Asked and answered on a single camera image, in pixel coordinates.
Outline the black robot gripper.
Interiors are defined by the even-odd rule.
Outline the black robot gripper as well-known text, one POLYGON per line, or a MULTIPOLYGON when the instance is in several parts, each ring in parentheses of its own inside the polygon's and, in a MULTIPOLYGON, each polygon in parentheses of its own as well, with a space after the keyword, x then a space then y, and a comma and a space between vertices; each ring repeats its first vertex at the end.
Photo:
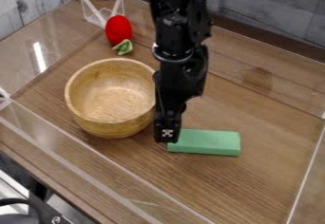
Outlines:
POLYGON ((156 110, 153 115, 155 142, 175 143, 181 129, 181 111, 187 101, 203 94, 208 69, 208 50, 194 48, 181 62, 161 62, 153 74, 156 110))

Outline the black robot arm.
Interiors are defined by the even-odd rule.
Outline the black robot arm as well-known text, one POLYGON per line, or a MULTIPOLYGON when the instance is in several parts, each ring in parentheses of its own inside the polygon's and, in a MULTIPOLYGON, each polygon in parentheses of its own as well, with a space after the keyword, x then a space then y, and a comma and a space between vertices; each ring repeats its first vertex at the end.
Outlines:
POLYGON ((155 25, 152 55, 160 62, 153 73, 153 139, 176 142, 187 101, 204 91, 212 19, 207 0, 148 0, 155 25))

